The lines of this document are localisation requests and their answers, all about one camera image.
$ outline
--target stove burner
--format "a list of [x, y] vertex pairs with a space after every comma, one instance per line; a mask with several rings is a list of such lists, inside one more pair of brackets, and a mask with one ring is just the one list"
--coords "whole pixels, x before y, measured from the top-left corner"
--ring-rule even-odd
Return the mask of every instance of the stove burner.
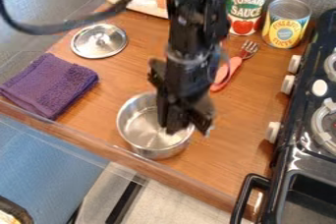
[[336, 114], [326, 115], [322, 119], [322, 128], [326, 133], [331, 134], [336, 141]]
[[311, 130], [317, 143], [336, 155], [336, 103], [331, 98], [325, 99], [313, 113]]
[[330, 55], [324, 61], [324, 71], [328, 75], [328, 79], [332, 82], [336, 82], [336, 53]]

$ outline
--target oven handle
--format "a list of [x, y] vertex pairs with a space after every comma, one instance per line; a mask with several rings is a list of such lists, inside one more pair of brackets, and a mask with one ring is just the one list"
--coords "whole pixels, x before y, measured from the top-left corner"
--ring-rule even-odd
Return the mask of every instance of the oven handle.
[[230, 224], [240, 224], [242, 222], [243, 214], [253, 189], [261, 189], [267, 191], [269, 187], [269, 179], [254, 173], [248, 174], [247, 177], [244, 179], [241, 192], [238, 195], [235, 208], [231, 215]]

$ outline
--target stainless steel pot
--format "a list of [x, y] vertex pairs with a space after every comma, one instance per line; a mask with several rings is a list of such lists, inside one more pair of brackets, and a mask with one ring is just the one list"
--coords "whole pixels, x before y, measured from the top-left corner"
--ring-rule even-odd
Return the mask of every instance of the stainless steel pot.
[[119, 111], [117, 127], [135, 153], [150, 159], [168, 158], [186, 149], [195, 129], [194, 125], [189, 125], [173, 136], [167, 135], [157, 122], [153, 92], [128, 100]]

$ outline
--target red can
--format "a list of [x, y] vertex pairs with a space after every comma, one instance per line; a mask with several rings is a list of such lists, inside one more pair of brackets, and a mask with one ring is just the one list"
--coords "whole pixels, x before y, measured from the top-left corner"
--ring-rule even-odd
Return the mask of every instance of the red can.
[[260, 26], [262, 9], [266, 0], [227, 0], [230, 32], [237, 35], [250, 35]]

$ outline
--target black cable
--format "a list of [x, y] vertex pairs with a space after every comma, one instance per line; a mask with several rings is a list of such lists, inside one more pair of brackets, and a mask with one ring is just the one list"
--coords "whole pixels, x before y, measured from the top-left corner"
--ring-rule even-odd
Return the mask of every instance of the black cable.
[[50, 35], [50, 34], [68, 31], [74, 28], [79, 28], [82, 26], [87, 26], [87, 25], [105, 20], [107, 18], [116, 16], [120, 14], [121, 12], [125, 11], [127, 5], [131, 1], [132, 0], [119, 0], [112, 7], [108, 8], [107, 10], [103, 12], [99, 12], [94, 15], [86, 16], [79, 20], [68, 20], [64, 22], [63, 24], [55, 24], [55, 25], [36, 26], [36, 25], [29, 25], [29, 24], [23, 24], [23, 23], [17, 22], [8, 13], [6, 6], [5, 6], [5, 0], [0, 0], [0, 15], [10, 27], [18, 31], [25, 32], [25, 33], [32, 34], [32, 35]]

